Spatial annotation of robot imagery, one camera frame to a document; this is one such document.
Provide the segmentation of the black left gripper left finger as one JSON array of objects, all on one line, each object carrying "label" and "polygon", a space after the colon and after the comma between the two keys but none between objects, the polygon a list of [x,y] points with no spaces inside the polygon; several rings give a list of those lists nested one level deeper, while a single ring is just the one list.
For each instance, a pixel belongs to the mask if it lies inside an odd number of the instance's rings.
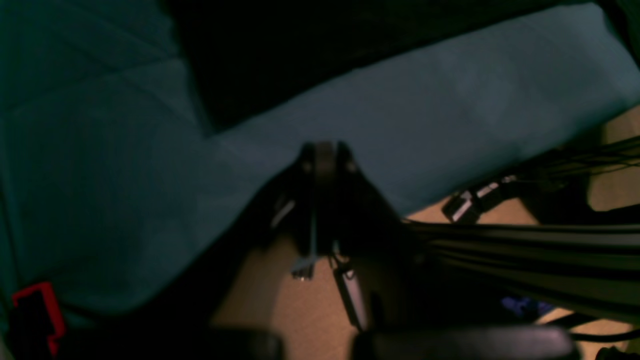
[{"label": "black left gripper left finger", "polygon": [[318,146],[262,187],[231,226],[150,303],[152,360],[283,360],[269,329],[281,279],[310,250]]}]

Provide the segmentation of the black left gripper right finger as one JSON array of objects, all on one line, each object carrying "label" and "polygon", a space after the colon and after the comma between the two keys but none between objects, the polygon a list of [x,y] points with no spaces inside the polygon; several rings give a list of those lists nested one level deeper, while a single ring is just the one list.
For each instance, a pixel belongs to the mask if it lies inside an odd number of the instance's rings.
[{"label": "black left gripper right finger", "polygon": [[431,255],[344,143],[320,144],[320,253],[360,332],[431,324]]}]

